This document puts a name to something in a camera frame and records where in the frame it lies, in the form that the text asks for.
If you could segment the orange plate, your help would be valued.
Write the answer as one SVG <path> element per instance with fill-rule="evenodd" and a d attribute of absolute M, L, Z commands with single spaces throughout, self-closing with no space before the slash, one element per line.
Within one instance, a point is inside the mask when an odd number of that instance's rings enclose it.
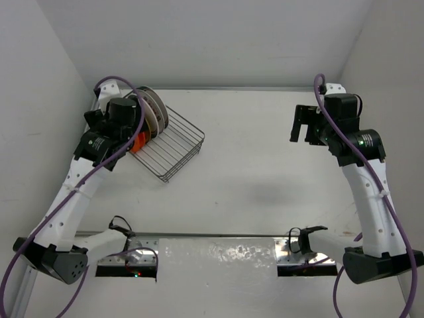
<path fill-rule="evenodd" d="M 132 153 L 137 153 L 143 146 L 149 141 L 149 135 L 147 132 L 140 132 L 134 140 L 134 144 L 131 148 Z"/>

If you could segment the white plate teal rim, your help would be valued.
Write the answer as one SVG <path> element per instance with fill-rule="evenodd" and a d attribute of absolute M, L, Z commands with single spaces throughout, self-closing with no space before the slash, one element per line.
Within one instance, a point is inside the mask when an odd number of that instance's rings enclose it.
<path fill-rule="evenodd" d="M 148 122 L 151 124 L 153 129 L 152 138 L 156 138 L 164 130 L 164 116 L 155 100 L 147 92 L 138 89 L 140 96 L 143 98 L 144 102 L 148 105 L 147 117 Z"/>

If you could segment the white plate red characters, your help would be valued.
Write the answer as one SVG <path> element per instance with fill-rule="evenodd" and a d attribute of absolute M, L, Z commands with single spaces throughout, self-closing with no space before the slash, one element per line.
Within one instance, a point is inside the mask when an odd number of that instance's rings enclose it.
<path fill-rule="evenodd" d="M 164 102 L 162 101 L 162 99 L 159 97 L 159 95 L 150 87 L 147 86 L 141 86 L 138 89 L 141 89 L 145 92 L 147 92 L 149 95 L 151 95 L 153 97 L 153 99 L 155 100 L 155 102 L 157 102 L 163 116 L 164 116 L 164 129 L 168 126 L 169 124 L 169 116 L 168 116 L 168 112 L 167 112 L 167 108 L 164 104 Z"/>

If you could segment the dark wire dish rack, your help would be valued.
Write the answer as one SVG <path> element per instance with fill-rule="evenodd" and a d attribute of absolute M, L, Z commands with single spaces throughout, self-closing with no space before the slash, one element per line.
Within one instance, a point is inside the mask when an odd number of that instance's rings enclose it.
<path fill-rule="evenodd" d="M 170 181 L 199 153 L 205 139 L 202 130 L 168 105 L 165 106 L 169 116 L 168 126 L 155 139 L 151 139 L 150 132 L 146 131 L 149 141 L 137 153 L 132 153 L 135 160 L 164 183 Z"/>

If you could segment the yellow patterned plate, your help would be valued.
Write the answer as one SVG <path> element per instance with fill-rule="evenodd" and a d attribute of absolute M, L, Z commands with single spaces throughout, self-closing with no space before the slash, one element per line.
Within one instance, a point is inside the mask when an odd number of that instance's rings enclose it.
<path fill-rule="evenodd" d="M 146 113 L 145 121 L 150 131 L 150 138 L 155 139 L 158 135 L 158 122 L 156 117 L 150 113 Z"/>

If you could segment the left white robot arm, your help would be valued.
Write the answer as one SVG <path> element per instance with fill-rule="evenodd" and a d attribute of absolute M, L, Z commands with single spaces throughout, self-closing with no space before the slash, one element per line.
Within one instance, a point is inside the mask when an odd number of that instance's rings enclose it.
<path fill-rule="evenodd" d="M 144 122 L 142 98 L 124 98 L 120 80 L 108 76 L 95 86 L 99 107 L 84 115 L 89 128 L 74 151 L 62 187 L 39 226 L 13 246 L 32 268 L 68 285 L 93 263 L 126 252 L 135 236 L 130 229 L 111 225 L 97 235 L 76 238 L 95 192 L 134 146 Z"/>

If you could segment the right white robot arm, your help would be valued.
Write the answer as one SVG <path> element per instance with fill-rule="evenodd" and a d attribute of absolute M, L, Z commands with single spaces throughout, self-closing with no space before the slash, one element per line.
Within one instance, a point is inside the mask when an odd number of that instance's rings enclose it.
<path fill-rule="evenodd" d="M 345 137 L 337 134 L 318 107 L 297 105 L 290 140 L 297 142 L 301 126 L 307 125 L 305 141 L 326 146 L 336 157 L 354 198 L 362 240 L 352 242 L 318 225 L 300 229 L 298 251 L 321 252 L 340 262 L 355 284 L 410 271 L 405 243 L 384 202 L 390 193 L 382 139 L 374 129 L 359 127 L 361 98 L 335 83 L 319 85 L 318 92 L 325 110 Z"/>

